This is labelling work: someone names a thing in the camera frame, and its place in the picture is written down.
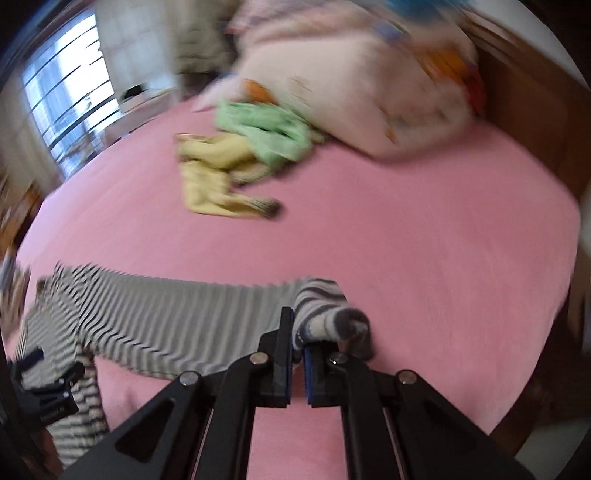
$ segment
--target striped garment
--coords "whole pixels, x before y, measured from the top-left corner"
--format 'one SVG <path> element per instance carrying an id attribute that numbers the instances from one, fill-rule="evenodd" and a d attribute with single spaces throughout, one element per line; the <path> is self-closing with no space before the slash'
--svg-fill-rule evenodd
<path id="1" fill-rule="evenodd" d="M 54 381 L 75 361 L 86 367 L 72 388 L 79 412 L 48 428 L 69 466 L 108 433 L 95 355 L 151 377 L 209 375 L 256 351 L 261 335 L 278 327 L 284 306 L 295 310 L 296 348 L 369 332 L 365 315 L 332 280 L 245 287 L 58 266 L 23 320 L 16 357 L 38 346 L 44 351 L 24 376 L 27 388 Z"/>

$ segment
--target black bracket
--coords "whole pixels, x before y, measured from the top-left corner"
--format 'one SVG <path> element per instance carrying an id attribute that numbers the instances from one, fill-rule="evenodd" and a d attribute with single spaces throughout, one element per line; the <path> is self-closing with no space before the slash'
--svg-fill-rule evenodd
<path id="1" fill-rule="evenodd" d="M 182 373 L 60 479 L 244 480 L 256 408 L 290 403 L 292 326 L 284 308 L 257 352 Z M 341 409 L 349 480 L 533 479 L 415 372 L 374 372 L 328 342 L 303 356 L 309 404 Z"/>
<path id="2" fill-rule="evenodd" d="M 374 372 L 328 342 L 304 362 L 309 404 L 341 408 L 349 480 L 533 480 L 417 373 Z"/>

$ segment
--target curtain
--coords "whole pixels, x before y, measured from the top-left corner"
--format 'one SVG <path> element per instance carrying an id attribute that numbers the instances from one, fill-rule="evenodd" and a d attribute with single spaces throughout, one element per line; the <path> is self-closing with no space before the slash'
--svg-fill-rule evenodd
<path id="1" fill-rule="evenodd" d="M 184 0 L 96 0 L 100 45 L 115 97 L 140 83 L 174 86 L 174 22 Z"/>
<path id="2" fill-rule="evenodd" d="M 17 66 L 0 92 L 0 158 L 19 194 L 36 182 L 44 195 L 61 185 L 60 169 L 49 153 L 29 106 Z"/>

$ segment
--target metal screw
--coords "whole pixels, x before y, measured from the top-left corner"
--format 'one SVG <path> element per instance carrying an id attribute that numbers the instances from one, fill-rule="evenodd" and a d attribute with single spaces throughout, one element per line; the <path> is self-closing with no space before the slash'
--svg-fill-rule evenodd
<path id="1" fill-rule="evenodd" d="M 249 358 L 253 365 L 264 365 L 269 361 L 269 355 L 265 352 L 254 352 Z"/>
<path id="2" fill-rule="evenodd" d="M 333 365 L 342 365 L 346 363 L 347 355 L 343 352 L 333 352 L 330 354 L 329 362 Z"/>
<path id="3" fill-rule="evenodd" d="M 199 374 L 189 370 L 181 373 L 178 381 L 181 382 L 182 386 L 188 387 L 189 385 L 194 385 L 199 381 Z"/>
<path id="4" fill-rule="evenodd" d="M 412 370 L 403 370 L 398 374 L 398 379 L 403 385 L 412 385 L 417 381 L 417 374 Z"/>

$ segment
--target sock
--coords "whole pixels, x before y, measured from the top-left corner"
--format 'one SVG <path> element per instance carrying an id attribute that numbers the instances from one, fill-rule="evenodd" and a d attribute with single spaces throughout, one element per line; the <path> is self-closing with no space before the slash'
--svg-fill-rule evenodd
<path id="1" fill-rule="evenodd" d="M 347 342 L 347 351 L 363 359 L 373 356 L 369 320 L 347 302 L 333 280 L 312 278 L 298 293 L 294 305 L 293 345 L 300 350 L 307 343 Z"/>

